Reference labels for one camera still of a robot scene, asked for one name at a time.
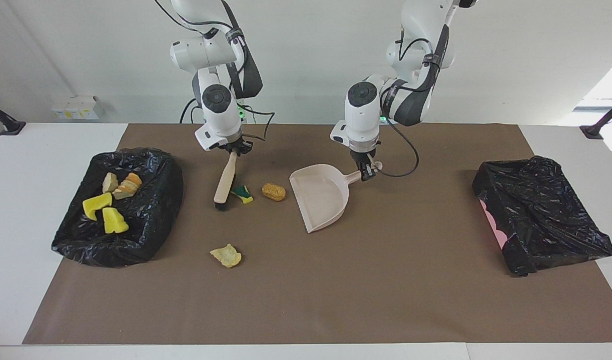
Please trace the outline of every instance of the white dustpan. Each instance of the white dustpan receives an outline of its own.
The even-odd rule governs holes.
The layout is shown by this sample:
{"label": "white dustpan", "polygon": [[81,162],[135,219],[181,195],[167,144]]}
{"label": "white dustpan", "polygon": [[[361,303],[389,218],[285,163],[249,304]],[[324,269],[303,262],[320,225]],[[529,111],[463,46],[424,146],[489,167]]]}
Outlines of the white dustpan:
{"label": "white dustpan", "polygon": [[344,175],[334,166],[317,164],[290,175],[290,185],[304,219],[306,231],[321,230],[344,214],[348,185],[361,180],[361,172]]}

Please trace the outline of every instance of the wooden handle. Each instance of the wooden handle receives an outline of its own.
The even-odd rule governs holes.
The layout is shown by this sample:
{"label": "wooden handle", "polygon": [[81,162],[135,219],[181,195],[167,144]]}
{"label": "wooden handle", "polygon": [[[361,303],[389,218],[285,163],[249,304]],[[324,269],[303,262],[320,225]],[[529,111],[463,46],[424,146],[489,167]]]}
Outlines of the wooden handle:
{"label": "wooden handle", "polygon": [[230,194],[230,187],[232,187],[232,180],[235,178],[235,165],[237,164],[237,154],[233,151],[230,153],[228,163],[224,167],[224,171],[221,173],[221,179],[219,185],[217,185],[217,191],[215,192],[215,203],[225,204],[228,200],[228,194]]}

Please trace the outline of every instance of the table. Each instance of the table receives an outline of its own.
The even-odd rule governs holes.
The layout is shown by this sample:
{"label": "table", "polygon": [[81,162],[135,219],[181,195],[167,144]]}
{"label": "table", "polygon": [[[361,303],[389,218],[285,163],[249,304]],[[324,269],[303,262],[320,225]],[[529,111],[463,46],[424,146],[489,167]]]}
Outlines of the table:
{"label": "table", "polygon": [[[19,346],[50,284],[61,257],[36,237],[48,237],[61,222],[91,156],[115,150],[124,124],[31,123],[16,137],[0,139],[0,358],[54,358],[77,354],[80,358],[128,354],[157,358],[176,353],[179,358],[437,358],[519,359],[526,354],[549,358],[612,358],[612,344],[357,344],[357,345],[255,345],[255,346]],[[588,141],[576,128],[521,127],[537,155],[554,158],[598,227],[612,236],[612,153],[600,141]],[[42,172],[61,173],[43,178]],[[45,189],[60,189],[48,193]],[[27,198],[43,204],[41,211],[28,206]],[[11,219],[20,219],[15,224]],[[24,226],[32,221],[33,226]],[[612,287],[612,257],[598,261]]]}

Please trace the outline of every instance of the trash bag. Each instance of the trash bag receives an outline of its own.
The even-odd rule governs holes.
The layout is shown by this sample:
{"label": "trash bag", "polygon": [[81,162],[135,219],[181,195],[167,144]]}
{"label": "trash bag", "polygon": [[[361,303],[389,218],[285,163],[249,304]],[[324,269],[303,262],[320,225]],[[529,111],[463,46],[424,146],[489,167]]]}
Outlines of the trash bag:
{"label": "trash bag", "polygon": [[[112,200],[112,207],[130,227],[121,234],[106,234],[101,212],[93,221],[82,206],[84,200],[102,194],[107,173],[115,173],[119,182],[136,173],[143,181],[134,196]],[[52,250],[80,264],[98,267],[145,263],[166,241],[183,197],[182,169],[170,153],[133,148],[95,155],[52,241]]]}
{"label": "trash bag", "polygon": [[610,237],[552,159],[484,162],[472,188],[507,237],[502,253],[516,275],[612,256]]}

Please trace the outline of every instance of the brown paper surface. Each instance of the brown paper surface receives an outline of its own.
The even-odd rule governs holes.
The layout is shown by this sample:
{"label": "brown paper surface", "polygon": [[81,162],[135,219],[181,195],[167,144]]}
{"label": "brown paper surface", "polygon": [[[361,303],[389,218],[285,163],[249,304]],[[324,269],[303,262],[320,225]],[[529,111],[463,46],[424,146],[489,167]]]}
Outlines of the brown paper surface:
{"label": "brown paper surface", "polygon": [[[160,148],[184,170],[175,227],[146,264],[64,259],[25,344],[612,342],[612,291],[595,262],[511,276],[473,196],[482,162],[532,156],[517,126],[404,129],[418,171],[352,184],[343,217],[313,234],[288,177],[312,164],[355,170],[348,149],[328,139],[331,127],[272,125],[269,141],[237,161],[235,183],[255,200],[231,196],[227,212],[212,197],[228,154],[204,152],[197,127],[128,126],[119,148]],[[381,133],[377,160],[408,170],[406,143]],[[287,198],[264,198],[267,182]],[[231,269],[209,254],[228,243],[243,254]]]}

